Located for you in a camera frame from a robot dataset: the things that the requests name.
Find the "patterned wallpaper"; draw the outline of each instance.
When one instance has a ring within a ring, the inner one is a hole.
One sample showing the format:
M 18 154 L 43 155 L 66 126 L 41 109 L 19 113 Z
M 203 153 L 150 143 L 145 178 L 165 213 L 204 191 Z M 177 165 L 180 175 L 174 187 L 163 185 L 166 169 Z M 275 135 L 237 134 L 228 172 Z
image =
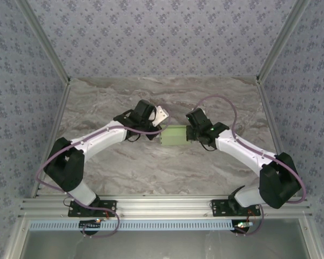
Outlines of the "patterned wallpaper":
M 256 75 L 295 0 L 29 0 L 72 77 Z
M 311 1 L 264 86 L 324 242 L 324 0 Z
M 63 91 L 14 0 L 0 0 L 0 258 Z

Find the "light green block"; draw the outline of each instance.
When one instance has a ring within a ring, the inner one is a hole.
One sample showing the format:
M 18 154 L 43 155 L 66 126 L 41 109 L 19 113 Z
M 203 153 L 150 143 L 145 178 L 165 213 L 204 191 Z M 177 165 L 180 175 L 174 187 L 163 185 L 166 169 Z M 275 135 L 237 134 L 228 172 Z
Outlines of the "light green block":
M 186 140 L 186 125 L 170 125 L 161 132 L 160 143 L 163 146 L 188 145 Z

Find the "marble surface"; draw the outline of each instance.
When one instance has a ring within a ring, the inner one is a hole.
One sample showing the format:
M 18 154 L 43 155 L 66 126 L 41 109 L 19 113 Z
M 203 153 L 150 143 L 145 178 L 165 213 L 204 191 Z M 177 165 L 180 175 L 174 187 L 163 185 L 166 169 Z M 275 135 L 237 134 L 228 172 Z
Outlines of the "marble surface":
M 140 99 L 166 104 L 172 124 L 187 125 L 185 114 L 199 99 L 215 93 L 227 96 L 238 109 L 237 133 L 275 151 L 268 123 L 253 80 L 244 78 L 84 78 L 73 79 L 58 138 L 72 139 L 106 125 L 115 115 L 134 108 Z M 233 111 L 220 99 L 202 108 L 213 121 L 231 125 Z M 197 142 L 161 146 L 142 136 L 124 141 L 91 158 L 85 182 L 97 194 L 230 194 L 257 177 L 223 152 L 207 152 Z M 40 194 L 53 193 L 42 187 Z

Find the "purple cable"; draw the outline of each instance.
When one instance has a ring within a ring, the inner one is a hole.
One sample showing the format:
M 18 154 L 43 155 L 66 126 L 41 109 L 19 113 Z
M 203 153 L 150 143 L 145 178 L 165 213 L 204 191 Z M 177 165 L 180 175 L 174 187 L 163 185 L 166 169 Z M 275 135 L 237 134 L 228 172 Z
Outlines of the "purple cable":
M 167 113 L 170 115 L 170 112 L 167 108 L 164 108 L 165 110 L 167 110 Z M 115 129 L 119 129 L 119 128 L 123 128 L 125 130 L 128 130 L 128 131 L 132 131 L 132 132 L 136 132 L 136 133 L 139 133 L 139 134 L 144 134 L 144 135 L 154 135 L 154 134 L 159 134 L 161 133 L 162 131 L 164 131 L 165 129 L 167 129 L 167 127 L 170 125 L 171 123 L 171 117 L 169 116 L 168 117 L 168 121 L 167 121 L 167 124 L 166 126 L 163 128 L 163 129 L 160 129 L 159 131 L 153 131 L 153 132 L 145 132 L 145 131 L 139 131 L 137 129 L 134 129 L 134 128 L 129 128 L 129 127 L 125 127 L 125 126 L 112 126 L 112 127 L 108 127 L 108 128 L 104 128 L 103 130 L 99 131 L 99 132 L 95 132 L 91 135 L 89 135 L 88 137 L 82 139 L 81 141 L 78 141 L 78 142 L 75 142 L 75 143 L 72 143 L 70 144 L 69 146 L 67 147 L 64 147 L 63 149 L 59 150 L 58 152 L 56 152 L 54 155 L 52 155 L 50 158 L 47 159 L 47 161 L 45 161 L 41 166 L 40 168 L 37 170 L 36 172 L 36 175 L 35 175 L 35 180 L 40 183 L 40 184 L 43 184 L 43 185 L 46 185 L 47 187 L 49 188 L 52 188 L 54 190 L 58 190 L 62 193 L 65 193 L 61 188 L 59 187 L 56 187 L 56 186 L 53 186 L 53 185 L 50 185 L 49 183 L 46 183 L 44 181 L 42 181 L 39 176 L 41 174 L 41 172 L 43 171 L 43 168 L 46 167 L 53 159 L 55 159 L 57 156 L 61 155 L 62 153 L 68 151 L 70 148 L 73 148 L 79 144 L 81 144 L 81 142 L 87 142 L 88 140 L 106 132 L 106 131 L 110 131 L 110 130 L 115 130 Z M 120 226 L 120 218 L 119 218 L 119 215 L 112 209 L 107 209 L 107 208 L 96 208 L 96 207 L 90 207 L 90 206 L 87 206 L 85 204 L 82 204 L 80 201 L 76 200 L 75 199 L 75 202 L 78 203 L 79 205 L 81 205 L 82 207 L 86 208 L 86 209 L 93 209 L 93 210 L 103 210 L 103 211 L 106 211 L 106 212 L 110 212 L 110 213 L 113 213 L 115 215 L 115 217 L 118 219 L 118 223 L 117 223 L 117 226 L 115 227 L 115 229 L 110 232 L 109 234 L 106 234 L 106 235 L 100 235 L 100 236 L 93 236 L 93 238 L 100 238 L 100 237 L 109 237 L 109 236 L 112 236 L 114 235 L 118 229 L 119 229 L 119 226 Z

